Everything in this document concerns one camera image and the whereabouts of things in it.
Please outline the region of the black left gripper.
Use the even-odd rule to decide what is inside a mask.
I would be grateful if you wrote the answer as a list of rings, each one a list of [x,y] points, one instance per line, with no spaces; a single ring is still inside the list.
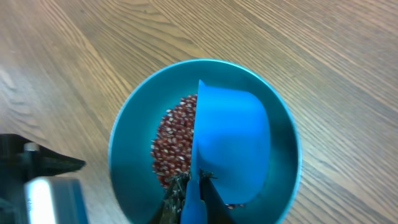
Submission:
[[[1,185],[82,169],[86,162],[52,151],[17,134],[1,134]]]

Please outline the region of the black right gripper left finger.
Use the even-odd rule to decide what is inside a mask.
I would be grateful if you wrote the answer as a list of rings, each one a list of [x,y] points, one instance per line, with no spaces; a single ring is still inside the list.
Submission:
[[[165,195],[148,224],[179,224],[183,204],[186,197],[187,183],[190,174],[179,173],[167,179],[168,187]]]

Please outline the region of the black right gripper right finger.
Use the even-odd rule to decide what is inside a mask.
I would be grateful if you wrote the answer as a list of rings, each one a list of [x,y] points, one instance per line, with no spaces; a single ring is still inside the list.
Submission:
[[[212,183],[216,179],[213,173],[199,170],[201,199],[205,203],[208,224],[235,224],[226,204]]]

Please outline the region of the red beans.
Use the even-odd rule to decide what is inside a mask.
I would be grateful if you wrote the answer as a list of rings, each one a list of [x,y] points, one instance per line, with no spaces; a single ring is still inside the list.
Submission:
[[[190,172],[196,105],[196,94],[182,97],[165,111],[152,140],[152,168],[164,189],[169,187],[172,177]]]

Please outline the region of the blue bowl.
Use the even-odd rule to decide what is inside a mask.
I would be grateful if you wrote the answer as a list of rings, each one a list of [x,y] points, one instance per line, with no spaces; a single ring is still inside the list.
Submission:
[[[122,105],[109,137],[113,190],[131,223],[148,223],[164,196],[152,168],[150,145],[165,111],[181,97],[198,93],[198,83],[246,91],[264,106],[271,150],[266,181],[250,202],[234,205],[237,223],[279,223],[300,185],[302,148],[294,119],[278,92],[253,71],[224,60],[198,58],[164,67],[146,78]]]

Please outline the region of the blue plastic scoop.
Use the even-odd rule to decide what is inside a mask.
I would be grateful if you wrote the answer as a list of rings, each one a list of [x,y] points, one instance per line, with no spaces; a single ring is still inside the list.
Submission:
[[[222,205],[252,201],[262,190],[269,169],[271,134],[266,110],[253,94],[198,83],[191,179],[181,223],[207,223],[208,182]]]

